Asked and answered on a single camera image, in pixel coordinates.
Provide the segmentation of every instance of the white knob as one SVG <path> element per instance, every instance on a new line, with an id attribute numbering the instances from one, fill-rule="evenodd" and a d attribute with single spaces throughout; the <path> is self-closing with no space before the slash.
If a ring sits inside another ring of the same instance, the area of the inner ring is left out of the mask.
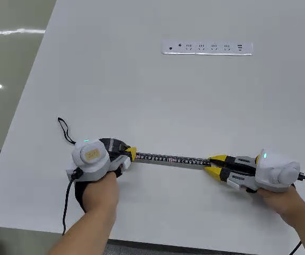
<path id="1" fill-rule="evenodd" d="M 284 168 L 279 176 L 278 180 L 280 183 L 285 185 L 290 185 L 298 179 L 299 173 L 298 170 L 293 167 Z"/>

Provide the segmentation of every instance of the wall-mounted socket panel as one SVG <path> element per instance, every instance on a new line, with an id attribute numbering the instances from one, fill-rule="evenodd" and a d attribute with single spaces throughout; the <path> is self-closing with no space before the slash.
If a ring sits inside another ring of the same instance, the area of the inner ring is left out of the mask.
<path id="1" fill-rule="evenodd" d="M 165 40 L 162 43 L 163 54 L 175 55 L 253 55 L 251 42 L 217 41 L 181 41 Z"/>

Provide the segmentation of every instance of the black strap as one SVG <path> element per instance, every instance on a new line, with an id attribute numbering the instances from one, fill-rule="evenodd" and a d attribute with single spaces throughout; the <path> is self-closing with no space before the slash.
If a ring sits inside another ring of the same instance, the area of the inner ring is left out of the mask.
<path id="1" fill-rule="evenodd" d="M 62 118 L 58 117 L 58 122 L 59 122 L 59 124 L 60 124 L 61 127 L 62 127 L 62 130 L 63 130 L 63 132 L 64 132 L 64 137 L 65 137 L 65 139 L 66 139 L 69 143 L 75 145 L 76 142 L 73 141 L 73 140 L 71 139 L 71 137 L 69 136 L 69 127 L 68 127 L 67 123 L 65 122 L 65 120 L 63 120 Z"/>

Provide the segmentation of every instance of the hand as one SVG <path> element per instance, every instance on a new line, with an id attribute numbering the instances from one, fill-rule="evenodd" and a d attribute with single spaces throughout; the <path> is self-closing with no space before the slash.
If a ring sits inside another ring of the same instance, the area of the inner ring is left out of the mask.
<path id="1" fill-rule="evenodd" d="M 269 208 L 280 214 L 282 219 L 290 226 L 294 226 L 305 212 L 305 202 L 293 186 L 290 186 L 289 190 L 284 193 L 259 189 L 258 194 L 264 198 Z"/>
<path id="2" fill-rule="evenodd" d="M 83 205 L 86 212 L 96 208 L 105 208 L 115 212 L 118 195 L 116 174 L 110 172 L 99 181 L 87 185 L 83 194 Z"/>

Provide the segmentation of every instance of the socket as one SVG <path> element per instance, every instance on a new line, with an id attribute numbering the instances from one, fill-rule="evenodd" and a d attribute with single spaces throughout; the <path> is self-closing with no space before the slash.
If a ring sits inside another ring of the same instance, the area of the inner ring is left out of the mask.
<path id="1" fill-rule="evenodd" d="M 251 42 L 164 40 L 162 53 L 173 55 L 251 56 L 253 55 L 253 44 Z"/>

